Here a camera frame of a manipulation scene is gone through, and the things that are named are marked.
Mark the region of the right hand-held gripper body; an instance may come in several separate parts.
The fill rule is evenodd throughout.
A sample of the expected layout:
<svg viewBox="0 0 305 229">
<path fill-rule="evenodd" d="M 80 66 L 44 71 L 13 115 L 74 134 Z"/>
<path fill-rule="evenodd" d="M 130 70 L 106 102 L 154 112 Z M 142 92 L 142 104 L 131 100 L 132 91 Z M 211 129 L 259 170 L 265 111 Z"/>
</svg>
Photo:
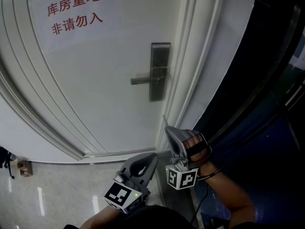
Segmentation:
<svg viewBox="0 0 305 229">
<path fill-rule="evenodd" d="M 165 133 L 169 140 L 171 148 L 171 164 L 166 166 L 167 184 L 176 190 L 193 187 L 197 181 L 206 180 L 212 177 L 207 175 L 199 177 L 197 175 L 199 168 L 209 161 L 212 154 L 212 148 L 206 142 L 202 133 L 194 130 L 181 130 L 173 126 L 167 126 Z M 200 136 L 200 142 L 187 149 L 184 143 L 195 136 Z M 193 155 L 206 152 L 205 159 L 197 162 L 189 161 Z"/>
</svg>

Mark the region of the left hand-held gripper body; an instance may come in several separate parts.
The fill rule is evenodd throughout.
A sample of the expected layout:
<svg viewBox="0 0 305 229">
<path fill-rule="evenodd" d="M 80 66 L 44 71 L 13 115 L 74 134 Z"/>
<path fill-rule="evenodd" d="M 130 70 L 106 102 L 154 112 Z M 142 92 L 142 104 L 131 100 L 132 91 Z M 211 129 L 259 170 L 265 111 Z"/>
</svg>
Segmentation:
<svg viewBox="0 0 305 229">
<path fill-rule="evenodd" d="M 147 186 L 155 173 L 157 163 L 156 153 L 139 154 L 127 159 L 116 172 L 103 199 L 108 205 L 124 214 L 145 204 L 151 193 Z"/>
</svg>

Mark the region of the person's right hand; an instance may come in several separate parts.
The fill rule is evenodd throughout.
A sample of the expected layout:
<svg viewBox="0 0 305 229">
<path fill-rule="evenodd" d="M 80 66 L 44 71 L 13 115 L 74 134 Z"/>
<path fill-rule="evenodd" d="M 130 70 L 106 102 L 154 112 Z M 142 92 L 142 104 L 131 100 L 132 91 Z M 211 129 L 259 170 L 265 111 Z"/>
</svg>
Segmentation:
<svg viewBox="0 0 305 229">
<path fill-rule="evenodd" d="M 201 134 L 188 138 L 183 144 L 190 164 L 201 162 L 208 157 L 208 144 Z"/>
</svg>

